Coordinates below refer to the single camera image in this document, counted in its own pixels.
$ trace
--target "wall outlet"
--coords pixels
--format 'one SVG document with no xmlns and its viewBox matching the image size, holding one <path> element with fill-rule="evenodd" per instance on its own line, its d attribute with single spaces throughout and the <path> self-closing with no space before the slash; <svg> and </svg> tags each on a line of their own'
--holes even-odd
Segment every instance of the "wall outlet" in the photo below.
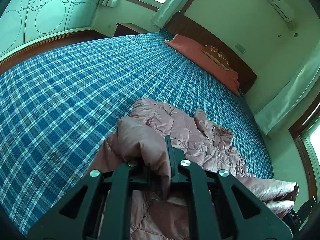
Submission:
<svg viewBox="0 0 320 240">
<path fill-rule="evenodd" d="M 241 54 L 244 54 L 246 52 L 245 48 L 241 46 L 240 43 L 237 43 L 236 49 L 241 52 Z"/>
</svg>

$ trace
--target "bed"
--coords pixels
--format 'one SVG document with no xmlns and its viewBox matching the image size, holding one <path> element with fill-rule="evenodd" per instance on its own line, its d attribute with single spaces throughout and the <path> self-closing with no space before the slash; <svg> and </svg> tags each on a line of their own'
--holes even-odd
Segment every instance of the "bed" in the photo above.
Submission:
<svg viewBox="0 0 320 240">
<path fill-rule="evenodd" d="M 234 131 L 233 145 L 249 172 L 273 179 L 244 98 L 167 46 L 164 40 L 172 34 L 162 30 L 69 45 L 0 76 L 0 204 L 24 235 L 79 181 L 116 120 L 141 97 L 189 115 L 203 109 Z"/>
</svg>

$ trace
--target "wooden nightstand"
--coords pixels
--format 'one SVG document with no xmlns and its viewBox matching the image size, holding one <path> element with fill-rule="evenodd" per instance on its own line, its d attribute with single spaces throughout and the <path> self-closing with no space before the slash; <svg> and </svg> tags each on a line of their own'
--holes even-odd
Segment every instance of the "wooden nightstand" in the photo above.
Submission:
<svg viewBox="0 0 320 240">
<path fill-rule="evenodd" d="M 150 33 L 147 30 L 142 29 L 141 27 L 132 23 L 117 23 L 117 25 L 117 29 L 115 31 L 115 34 L 113 35 L 114 37 Z"/>
</svg>

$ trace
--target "metal screw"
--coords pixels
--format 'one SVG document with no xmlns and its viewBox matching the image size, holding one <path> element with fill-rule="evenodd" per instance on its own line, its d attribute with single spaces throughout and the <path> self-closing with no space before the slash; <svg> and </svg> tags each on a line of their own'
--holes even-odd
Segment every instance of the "metal screw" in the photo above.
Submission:
<svg viewBox="0 0 320 240">
<path fill-rule="evenodd" d="M 220 170 L 220 171 L 219 171 L 219 175 L 220 175 L 221 177 L 228 177 L 228 176 L 229 176 L 229 171 L 227 171 L 227 170 Z"/>
<path fill-rule="evenodd" d="M 130 167 L 136 167 L 136 166 L 138 166 L 138 161 L 137 161 L 137 160 L 129 161 L 129 162 L 128 162 L 128 165 L 129 165 Z"/>
<path fill-rule="evenodd" d="M 90 176 L 91 177 L 98 177 L 99 175 L 100 175 L 100 171 L 98 171 L 98 170 L 90 171 Z"/>
<path fill-rule="evenodd" d="M 180 164 L 184 167 L 190 166 L 191 162 L 189 160 L 182 160 Z"/>
</svg>

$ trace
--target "headboard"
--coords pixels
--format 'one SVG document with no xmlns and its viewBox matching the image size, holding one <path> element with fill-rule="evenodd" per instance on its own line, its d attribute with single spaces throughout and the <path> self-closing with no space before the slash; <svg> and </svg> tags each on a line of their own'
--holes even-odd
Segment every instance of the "headboard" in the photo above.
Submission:
<svg viewBox="0 0 320 240">
<path fill-rule="evenodd" d="M 230 67 L 239 73 L 238 81 L 243 93 L 247 93 L 257 79 L 257 75 L 253 70 L 223 41 L 183 14 L 176 12 L 165 28 L 172 34 L 186 36 L 203 46 L 212 45 L 224 53 Z"/>
</svg>

